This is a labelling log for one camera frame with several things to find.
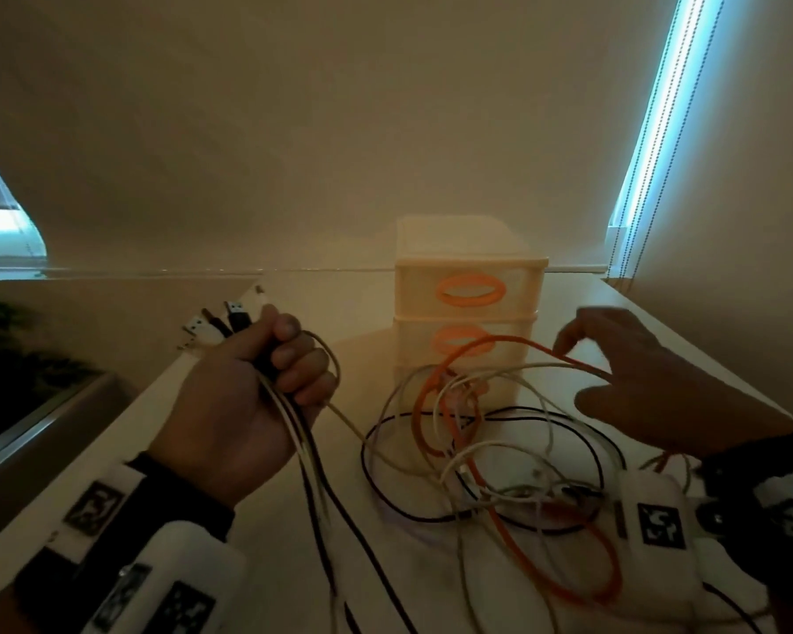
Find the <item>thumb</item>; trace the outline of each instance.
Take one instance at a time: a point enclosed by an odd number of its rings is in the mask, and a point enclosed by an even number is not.
[[[613,384],[582,389],[576,394],[575,404],[585,416],[601,420],[621,431],[631,418],[628,398]]]
[[[261,317],[247,329],[229,336],[214,350],[215,356],[235,360],[254,361],[268,346],[273,338],[273,326],[279,317],[279,310],[271,304],[264,305]]]

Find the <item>left hand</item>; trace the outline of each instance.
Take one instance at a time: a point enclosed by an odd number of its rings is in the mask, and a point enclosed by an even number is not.
[[[261,390],[251,362],[273,337],[276,388],[293,394],[312,424],[335,392],[329,358],[293,316],[266,305],[248,329],[213,347],[182,384],[148,453],[194,486],[234,507],[293,455],[282,417]]]

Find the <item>white table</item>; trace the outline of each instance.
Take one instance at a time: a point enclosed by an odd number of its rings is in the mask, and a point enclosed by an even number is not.
[[[350,271],[275,274],[267,276],[262,284],[273,302],[295,313],[304,326],[317,331],[331,344],[344,368],[344,381],[334,402],[362,428],[369,428],[393,385],[390,333],[393,275]],[[251,295],[245,297],[246,302],[254,308]],[[557,330],[571,319],[577,307],[597,304],[632,309],[665,346],[718,378],[763,398],[592,275],[546,276],[534,339],[551,344]],[[598,367],[606,366],[598,349],[590,343],[577,347],[572,355]],[[23,563],[41,547],[52,526],[95,476],[113,461],[130,458],[148,445],[192,365],[193,359],[189,356],[174,361],[0,534],[0,589],[10,583]],[[537,370],[529,374],[529,379],[568,408],[572,408],[576,391],[596,382],[586,373],[567,369]],[[524,394],[522,404],[534,404],[526,401],[528,396]],[[397,427],[396,424],[396,421],[391,424],[393,431],[383,435],[382,442],[398,450],[399,442],[408,432],[406,425]],[[657,453],[610,427],[593,424],[616,440],[630,466]],[[518,439],[529,436],[538,442],[545,441],[542,424],[506,424],[504,431],[515,432]],[[389,439],[387,436],[391,434],[395,437]],[[553,460],[568,476],[592,478],[594,469],[589,453],[564,434],[557,433],[558,447]],[[440,540],[441,548],[438,548],[419,542],[392,522],[383,520],[360,471],[358,440],[330,413],[318,420],[315,437],[332,485],[379,555],[418,629],[421,632],[468,631],[456,562],[447,549],[442,549],[452,547],[452,526],[424,531]],[[601,450],[600,457],[610,478],[613,469],[607,452]],[[509,452],[492,456],[489,452],[484,469],[491,477],[502,476],[513,460]],[[676,469],[668,471],[679,472],[678,466],[679,463],[675,463],[671,467]],[[426,494],[422,483],[400,478],[381,463],[376,473],[393,499],[408,510],[427,514],[440,510],[439,503]],[[333,514],[338,520],[337,512]],[[603,520],[608,521],[604,523],[606,527],[610,526],[610,515],[603,516]],[[531,535],[523,536],[521,543],[534,552],[536,546],[534,542],[529,543],[527,536]],[[590,552],[598,550],[593,549],[587,535],[577,534],[563,540],[565,542],[558,546],[572,559],[597,561],[591,562],[595,571],[590,575],[604,571],[601,554],[590,557]],[[326,580],[316,555],[296,465],[283,469],[238,507],[230,541],[248,556],[250,568],[224,632],[326,631]],[[335,551],[337,573],[362,630],[403,632],[363,552],[344,527],[337,530]],[[748,610],[763,607],[762,587],[743,575],[719,545],[710,541],[701,543],[699,553],[708,580]],[[549,631],[545,607],[532,587],[475,528],[467,531],[467,568],[479,618],[489,634]],[[704,598],[702,603],[707,616],[733,616],[713,597]],[[676,627],[633,624],[566,608],[560,608],[560,617],[565,634],[590,630],[681,631]],[[763,626],[772,631],[770,619],[766,619]]]

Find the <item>orange drawer handle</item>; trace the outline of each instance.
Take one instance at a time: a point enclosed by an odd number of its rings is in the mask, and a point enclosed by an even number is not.
[[[451,293],[447,293],[450,289],[457,287],[490,287],[493,291],[483,293],[481,296],[453,296]],[[434,295],[438,300],[453,307],[487,307],[504,298],[507,290],[505,283],[494,276],[462,274],[441,280],[434,290]]]
[[[489,335],[487,331],[475,324],[461,324],[453,327],[442,327],[432,336],[432,348],[442,356],[449,356],[454,351],[461,349],[462,345],[453,343],[453,340],[478,340]],[[488,342],[475,346],[465,351],[462,356],[481,356],[483,353],[493,351],[496,342]]]

